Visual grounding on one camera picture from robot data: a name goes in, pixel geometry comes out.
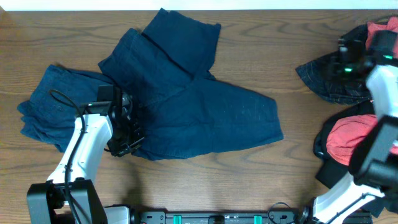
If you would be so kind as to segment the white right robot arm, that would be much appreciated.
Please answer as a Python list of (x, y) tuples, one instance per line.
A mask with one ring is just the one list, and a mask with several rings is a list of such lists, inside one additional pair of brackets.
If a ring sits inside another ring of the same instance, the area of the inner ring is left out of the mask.
[(344, 219), (377, 198), (397, 195), (397, 33), (375, 33), (369, 50), (343, 80), (364, 80), (374, 100), (377, 124), (351, 156), (348, 172), (327, 193), (305, 207), (298, 223), (343, 223)]

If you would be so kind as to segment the dark navy shorts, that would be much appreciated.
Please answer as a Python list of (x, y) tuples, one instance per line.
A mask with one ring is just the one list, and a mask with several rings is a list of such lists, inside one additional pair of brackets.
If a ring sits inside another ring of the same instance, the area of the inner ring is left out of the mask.
[(134, 100), (145, 136), (137, 157), (186, 159), (283, 139), (275, 100), (210, 73), (220, 30), (161, 9), (99, 63)]

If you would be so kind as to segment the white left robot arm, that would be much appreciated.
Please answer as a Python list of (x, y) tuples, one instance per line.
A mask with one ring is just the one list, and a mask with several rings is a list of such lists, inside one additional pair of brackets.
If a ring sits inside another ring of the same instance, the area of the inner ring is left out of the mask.
[(32, 184), (27, 204), (32, 223), (133, 223), (127, 205), (102, 205), (94, 187), (104, 152), (135, 153), (144, 140), (128, 94), (100, 94), (76, 107), (67, 150), (46, 182)]

